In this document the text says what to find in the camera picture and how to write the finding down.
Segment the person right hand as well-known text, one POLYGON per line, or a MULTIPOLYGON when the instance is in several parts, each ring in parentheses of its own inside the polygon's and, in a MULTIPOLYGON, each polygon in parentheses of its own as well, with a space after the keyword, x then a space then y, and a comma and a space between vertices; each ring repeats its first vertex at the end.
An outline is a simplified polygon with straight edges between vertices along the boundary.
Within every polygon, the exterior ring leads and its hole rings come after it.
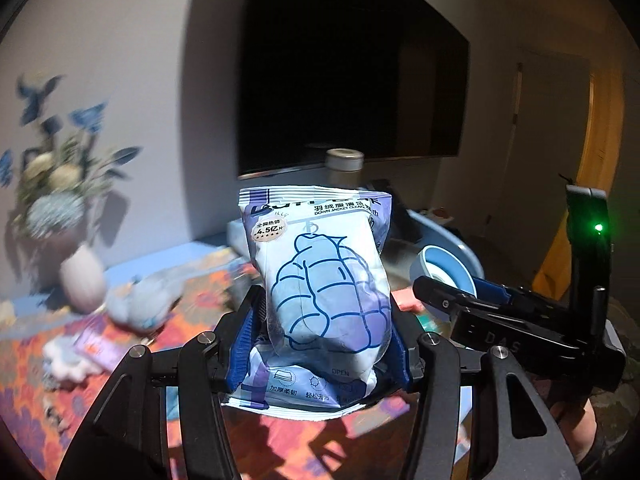
POLYGON ((558 424, 575 462, 581 462, 593 446, 597 434, 596 414, 589 400, 583 406, 558 402, 550 413, 558 424))

